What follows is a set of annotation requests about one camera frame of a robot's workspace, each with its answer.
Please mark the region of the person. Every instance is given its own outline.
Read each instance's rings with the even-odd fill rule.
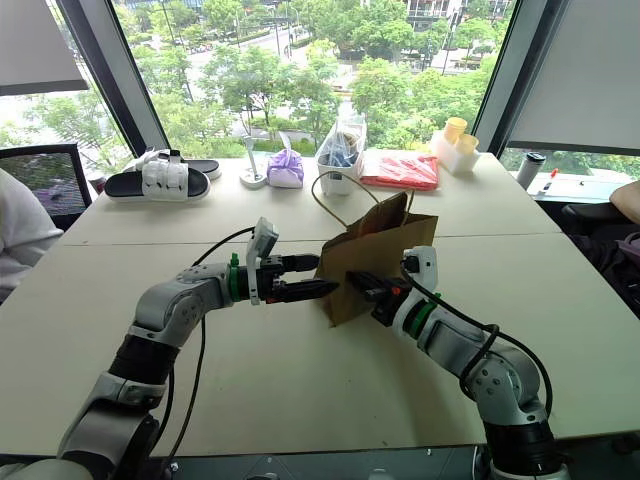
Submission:
[[[60,235],[35,195],[0,169],[0,304]]]

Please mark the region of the red folded bag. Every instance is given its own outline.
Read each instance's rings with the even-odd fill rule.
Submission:
[[[360,180],[367,185],[415,190],[435,190],[438,187],[437,158],[417,152],[365,157],[362,173]]]

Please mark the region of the office chair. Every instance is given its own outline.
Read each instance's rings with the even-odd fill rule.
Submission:
[[[75,143],[3,149],[0,168],[33,192],[61,230],[67,230],[91,205]]]

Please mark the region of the table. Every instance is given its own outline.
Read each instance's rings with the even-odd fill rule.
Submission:
[[[274,253],[321,245],[281,242]],[[564,235],[439,237],[435,247],[444,298],[499,323],[545,362],[557,437],[640,429],[640,322]],[[142,292],[203,248],[61,243],[41,260],[0,307],[0,452],[55,452]],[[243,248],[227,245],[213,260]],[[242,303],[206,321],[201,390],[181,455],[484,442],[457,380],[367,315],[330,328],[313,302]],[[174,416],[155,454],[177,435],[198,337],[178,358]]]
[[[278,226],[281,241],[328,240],[344,230],[311,197],[311,183],[318,174],[312,158],[304,159],[306,178],[302,191],[246,190],[238,180],[238,171],[243,167],[246,165],[241,159],[220,160],[222,176],[212,182],[209,196],[193,204],[122,204],[101,195],[61,242],[65,245],[211,243],[254,225],[259,216]],[[321,199],[348,223],[360,218],[372,205],[364,191],[348,197],[325,197],[320,193],[320,185],[316,188]],[[380,198],[397,192],[372,190]],[[441,168],[440,188],[417,193],[411,210],[439,215],[436,236],[440,237],[560,232],[492,155],[483,156],[474,174],[466,177],[453,177]]]

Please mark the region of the brown paper bag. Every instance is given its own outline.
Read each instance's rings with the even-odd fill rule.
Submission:
[[[371,192],[367,192],[377,201]],[[313,197],[347,229],[324,244],[316,270],[316,277],[340,283],[336,290],[320,300],[333,324],[339,325],[373,307],[347,281],[346,272],[364,270],[399,277],[402,252],[417,245],[431,245],[438,217],[408,213],[411,202],[407,193],[402,192],[378,202],[360,220],[346,225],[315,194]]]

